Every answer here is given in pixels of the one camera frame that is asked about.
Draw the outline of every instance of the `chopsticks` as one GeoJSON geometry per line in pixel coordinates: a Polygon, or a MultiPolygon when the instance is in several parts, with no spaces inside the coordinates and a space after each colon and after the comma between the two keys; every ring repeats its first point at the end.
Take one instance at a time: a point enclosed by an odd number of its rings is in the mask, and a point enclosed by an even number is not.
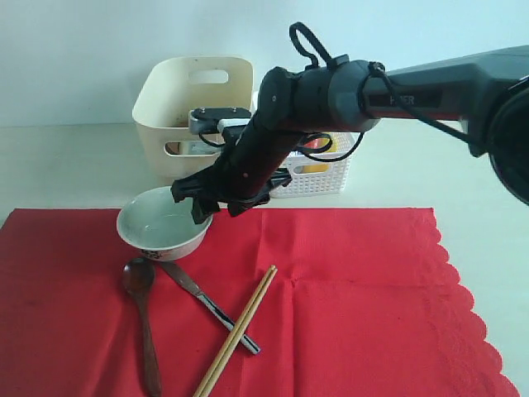
{"type": "Polygon", "coordinates": [[[224,370],[228,360],[230,359],[231,354],[235,351],[240,339],[245,333],[245,330],[248,328],[251,319],[254,317],[254,314],[261,303],[261,300],[263,300],[263,297],[265,296],[266,290],[270,286],[270,283],[277,272],[277,268],[272,265],[264,274],[263,278],[259,282],[259,285],[257,285],[257,288],[251,295],[248,304],[246,304],[244,310],[242,311],[241,316],[236,321],[235,326],[231,330],[227,339],[224,341],[221,350],[217,353],[215,360],[200,382],[200,385],[198,386],[197,391],[195,391],[193,397],[207,397],[211,393],[213,386],[215,386],[215,383],[217,383],[217,380],[224,370]]]}

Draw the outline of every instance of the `black robotic arm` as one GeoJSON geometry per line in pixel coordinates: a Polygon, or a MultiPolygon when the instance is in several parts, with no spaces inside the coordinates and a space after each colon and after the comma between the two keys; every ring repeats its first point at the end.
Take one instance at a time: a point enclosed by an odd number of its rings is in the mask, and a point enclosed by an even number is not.
{"type": "Polygon", "coordinates": [[[253,116],[231,108],[190,113],[192,132],[202,139],[221,132],[226,142],[214,165],[171,188],[175,202],[193,197],[196,223],[219,202],[232,216],[267,203],[270,190],[291,180],[279,168],[283,160],[315,133],[359,132],[350,155],[383,117],[416,118],[467,143],[475,157],[488,153],[506,188],[529,204],[529,45],[386,73],[379,62],[331,58],[301,22],[291,25],[290,38],[311,64],[299,73],[268,72],[253,116]],[[463,131],[437,120],[459,121],[463,131]]]}

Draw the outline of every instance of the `spoon handle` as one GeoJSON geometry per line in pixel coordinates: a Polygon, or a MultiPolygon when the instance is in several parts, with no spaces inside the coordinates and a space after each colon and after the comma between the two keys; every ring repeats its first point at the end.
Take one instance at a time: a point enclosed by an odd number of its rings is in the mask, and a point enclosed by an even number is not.
{"type": "Polygon", "coordinates": [[[141,328],[143,333],[143,364],[144,377],[147,391],[151,397],[160,397],[162,385],[160,380],[160,370],[156,359],[155,345],[150,334],[149,314],[147,311],[147,295],[136,298],[136,304],[140,311],[141,328]]]}

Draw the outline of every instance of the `white basket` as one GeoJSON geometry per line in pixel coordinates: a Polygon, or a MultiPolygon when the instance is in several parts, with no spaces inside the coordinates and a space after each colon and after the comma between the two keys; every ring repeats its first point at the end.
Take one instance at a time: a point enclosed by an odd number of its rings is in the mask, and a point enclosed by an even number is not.
{"type": "MultiPolygon", "coordinates": [[[[236,57],[181,57],[165,60],[150,72],[132,109],[145,156],[162,184],[172,184],[213,164],[218,154],[170,154],[166,144],[198,141],[188,130],[195,108],[250,108],[253,67],[236,57]],[[227,81],[211,80],[225,71],[227,81]]],[[[220,141],[220,134],[209,136],[220,141]]]]}
{"type": "MultiPolygon", "coordinates": [[[[313,156],[331,159],[344,155],[355,144],[355,138],[350,132],[333,132],[331,137],[336,142],[336,151],[313,156]]],[[[287,187],[280,186],[270,192],[271,197],[285,198],[335,194],[343,191],[346,186],[350,157],[336,163],[317,163],[302,154],[291,153],[281,166],[288,169],[292,175],[292,182],[287,187]],[[328,168],[322,172],[300,173],[306,165],[328,165],[328,168]]]]}

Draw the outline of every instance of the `wooden spoon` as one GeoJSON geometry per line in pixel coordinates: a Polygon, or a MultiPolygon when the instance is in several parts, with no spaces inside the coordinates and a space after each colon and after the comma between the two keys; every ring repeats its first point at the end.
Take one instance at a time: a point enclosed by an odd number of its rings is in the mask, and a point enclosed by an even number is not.
{"type": "Polygon", "coordinates": [[[155,267],[145,258],[136,258],[123,268],[123,286],[126,292],[136,301],[140,311],[143,330],[143,362],[145,385],[151,397],[161,396],[160,370],[156,359],[155,346],[150,334],[147,302],[150,287],[155,282],[155,267]]]}

